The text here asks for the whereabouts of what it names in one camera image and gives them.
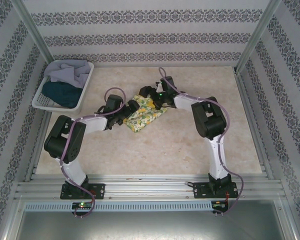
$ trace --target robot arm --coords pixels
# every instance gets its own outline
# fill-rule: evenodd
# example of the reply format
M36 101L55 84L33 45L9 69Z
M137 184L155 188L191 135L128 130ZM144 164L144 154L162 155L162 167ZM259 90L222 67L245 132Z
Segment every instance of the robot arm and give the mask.
M226 194L236 197L238 195L234 190L236 189L236 184L232 182L231 175L224 168L226 167L226 158L223 138L219 142L219 138L227 126L226 119L220 107L210 102L200 101L198 100L199 98L193 100L193 97L188 97L187 94L179 94L170 85L176 89L173 78L166 76L165 79L161 78L160 82L156 82L157 88L145 86L140 89L139 94L143 97L150 95L156 109L168 105L172 108L192 112L195 127L200 136L208 142L208 150L210 152L209 182L193 184L191 187L195 191L194 197L214 198L218 196L224 197ZM208 99L217 102L217 99L213 96ZM219 159L219 145L223 166Z
M68 178L66 178L65 184L62 186L61 199L82 199L87 197L83 191L73 185L73 182L89 191L92 190L95 192L95 188L99 187L104 191L104 184L89 183L88 176L83 172L77 156L79 155L85 134L111 130L114 124L122 125L123 120L139 108L139 104L136 101L130 100L116 113L108 114L119 109L122 103L123 99L120 96L111 94L107 99L106 105L99 108L94 117L83 118L74 125L71 139L62 163L63 170ZM59 116L44 142L44 150L46 150L59 164L69 137L68 134L70 128L74 121L74 119L71 119L68 116Z
M217 102L213 96L208 99ZM208 142L210 152L209 174L216 180L225 178L228 172L221 165L218 154L218 140L227 124L221 109L209 102L192 100L184 95L177 95L173 100L177 109L184 109L193 113L196 130ZM222 161L226 165L223 138L220 141L220 151Z

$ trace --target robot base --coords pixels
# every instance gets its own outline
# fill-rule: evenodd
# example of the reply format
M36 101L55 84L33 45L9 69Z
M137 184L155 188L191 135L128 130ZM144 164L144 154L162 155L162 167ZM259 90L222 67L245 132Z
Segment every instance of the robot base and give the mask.
M188 182L187 185L193 188L195 199L237 198L237 185L232 182L230 174L217 180L209 174L209 180L209 182Z
M94 195L96 200L102 200L105 196L105 188L106 185L103 183L89 183L88 177L85 178L81 187L87 189ZM78 200L78 199L92 199L91 196L79 189L78 187L70 184L69 182L65 182L61 188L60 199L62 200Z

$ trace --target aluminum frame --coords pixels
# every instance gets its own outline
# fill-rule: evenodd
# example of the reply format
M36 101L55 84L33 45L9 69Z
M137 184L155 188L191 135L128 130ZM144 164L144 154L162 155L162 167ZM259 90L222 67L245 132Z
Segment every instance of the aluminum frame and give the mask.
M42 37L41 33L39 32L37 25L35 24L33 18L31 17L23 0L11 0L11 2L12 2L12 5L14 6L15 10L17 11L18 15L22 19L24 25L28 29L35 44L40 49L40 52L43 55L45 61L47 63L51 63L52 61L54 61L55 60L54 56L52 55L48 45L46 44L44 38Z
M280 2L281 2L281 0L270 0L269 1L256 28L254 29L247 45L245 46L237 65L235 66L235 70L237 73L240 73L244 69L246 62L248 61L253 50L255 49L255 46L257 45L262 33L265 31L268 23L270 22L271 18L273 17Z
M243 88L241 77L236 73L234 73L234 76L262 170L262 173L242 174L245 187L240 201L273 201L285 239L298 240L300 239L300 235L288 204L286 193L281 180L274 179L272 175L260 135L257 132L257 125L253 118L252 109L248 103L248 97ZM6 226L3 230L1 239L16 239L27 203L60 203L82 201L66 201L60 199L60 189L65 180L62 174L35 174L50 117L51 113L46 112L40 129L39 140L37 141L37 145L35 147L34 157L30 163L29 172L26 176L26 182L19 182L16 187L11 211L7 217ZM237 177L233 177L232 179L237 183L237 187L239 189L241 187L240 180ZM98 202L133 203L187 201L190 203L195 203L197 201L202 201L202 199L194 198L193 190L187 186L187 182L208 181L208 177L202 174L89 175L89 182L106 184L104 199L98 200Z

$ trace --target gray cloth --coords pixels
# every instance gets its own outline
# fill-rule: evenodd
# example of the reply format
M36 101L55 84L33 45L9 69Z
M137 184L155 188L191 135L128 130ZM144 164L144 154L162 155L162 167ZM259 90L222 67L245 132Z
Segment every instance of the gray cloth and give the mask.
M44 76L49 76L51 82L64 82L83 89L90 70L86 60L66 59L51 62L44 70Z

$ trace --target dark teal cloth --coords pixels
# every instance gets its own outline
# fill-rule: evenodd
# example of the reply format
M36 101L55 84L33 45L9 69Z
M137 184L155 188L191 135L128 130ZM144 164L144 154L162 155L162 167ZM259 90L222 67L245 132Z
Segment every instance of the dark teal cloth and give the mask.
M73 109L77 106L82 93L82 88L77 88L69 83L56 81L46 82L42 87L42 94L62 107Z

